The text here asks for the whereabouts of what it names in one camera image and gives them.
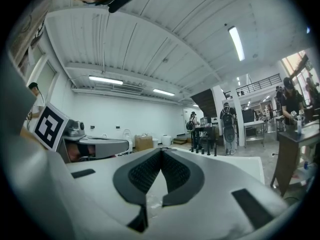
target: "white shirt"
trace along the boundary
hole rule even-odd
[[[191,121],[194,123],[194,128],[199,128],[197,116],[194,116]]]
[[[39,113],[40,111],[40,107],[44,107],[45,106],[45,103],[44,103],[44,100],[42,98],[42,95],[41,94],[38,94],[38,96],[36,97],[36,100],[33,104],[33,107],[32,107],[32,115],[36,114],[36,113]],[[32,118],[29,122],[29,132],[33,133],[35,128],[36,128],[36,125],[37,125],[37,122],[38,122],[38,119],[39,117],[37,118]]]

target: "white cylinder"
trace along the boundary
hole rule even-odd
[[[158,147],[158,139],[157,138],[152,138],[152,143],[153,143],[154,149]]]
[[[171,145],[171,136],[165,135],[161,137],[162,145],[170,146]]]

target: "black cap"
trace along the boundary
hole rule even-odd
[[[38,84],[36,82],[32,82],[28,85],[29,89],[31,90],[33,87],[37,87],[38,88]]]
[[[289,90],[294,88],[294,84],[292,83],[292,80],[289,77],[285,77],[283,79],[283,84],[284,84],[284,87]]]

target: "staircase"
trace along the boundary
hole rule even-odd
[[[174,138],[174,139],[173,139],[173,143],[174,143],[174,144],[179,144],[179,145],[185,144],[185,143],[187,143],[187,138],[186,138],[186,139],[183,139],[183,138]]]
[[[192,96],[191,99],[199,106],[199,109],[202,110],[205,117],[217,117],[215,100],[211,89],[200,92]]]

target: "pillar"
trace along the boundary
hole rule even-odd
[[[244,131],[244,118],[242,116],[242,109],[241,109],[241,104],[240,100],[237,94],[236,90],[236,84],[238,82],[230,82],[229,86],[231,87],[231,94],[232,94],[232,99],[235,107],[235,112],[237,116],[237,121],[238,121],[238,129],[239,129],[239,146],[243,147],[245,145],[245,131]]]
[[[221,120],[220,120],[220,113],[224,109],[224,103],[223,101],[226,99],[223,91],[221,90],[220,85],[217,85],[213,88],[211,88],[212,94],[213,94],[213,99],[214,99],[214,105],[215,105],[215,110],[216,110],[216,119],[218,121],[218,126],[219,126],[219,135],[221,136],[223,134],[223,129],[221,125]]]

